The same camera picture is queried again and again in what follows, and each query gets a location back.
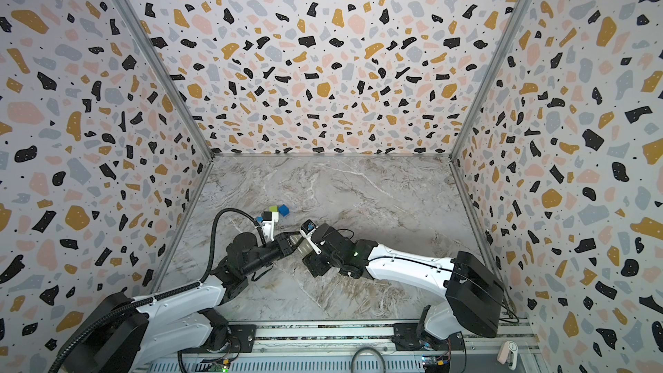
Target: blue cube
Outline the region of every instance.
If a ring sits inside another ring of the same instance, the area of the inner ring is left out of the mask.
[[[282,204],[278,207],[278,212],[281,214],[281,216],[288,216],[288,213],[290,213],[290,209],[285,204]]]

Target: gray marble surface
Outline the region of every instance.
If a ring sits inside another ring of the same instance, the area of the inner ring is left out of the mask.
[[[277,233],[306,220],[350,228],[355,238],[425,256],[480,259],[476,240],[444,157],[217,157],[161,290],[199,278],[207,264],[211,222],[236,207],[254,216],[274,204],[290,214]],[[215,266],[248,220],[221,218]],[[417,319],[435,295],[391,281],[338,275],[313,278],[294,253],[219,311],[231,320]]]

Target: side wall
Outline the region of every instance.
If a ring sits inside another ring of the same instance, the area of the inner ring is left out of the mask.
[[[0,370],[41,373],[149,291],[203,157],[110,0],[4,0],[0,27]]]
[[[660,0],[533,0],[458,165],[551,372],[661,372]]]
[[[131,0],[215,152],[443,153],[516,0]]]

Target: robotic arm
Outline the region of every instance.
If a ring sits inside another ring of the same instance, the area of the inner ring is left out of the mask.
[[[462,328],[496,336],[504,287],[473,255],[408,254],[372,240],[353,242],[328,224],[318,227],[311,220],[298,232],[274,235],[278,214],[266,212],[261,217],[260,227],[250,219],[263,245],[253,233],[237,235],[226,248],[228,255],[201,281],[159,294],[106,297],[62,346],[49,373],[61,366],[69,373],[125,373],[186,348],[219,351],[228,343],[229,324],[214,307],[242,292],[249,274],[255,277],[261,268],[269,270],[274,261],[295,250],[313,277],[335,267],[342,276],[390,279],[439,295],[442,302],[424,309],[417,328],[420,340],[433,347]]]

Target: terrazzo patterned wall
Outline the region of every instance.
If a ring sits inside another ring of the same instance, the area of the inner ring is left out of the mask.
[[[203,157],[110,0],[4,0],[0,28],[0,370],[41,373],[149,291]]]
[[[516,0],[131,0],[214,152],[448,152]]]
[[[459,166],[551,372],[663,371],[661,0],[533,0]]]

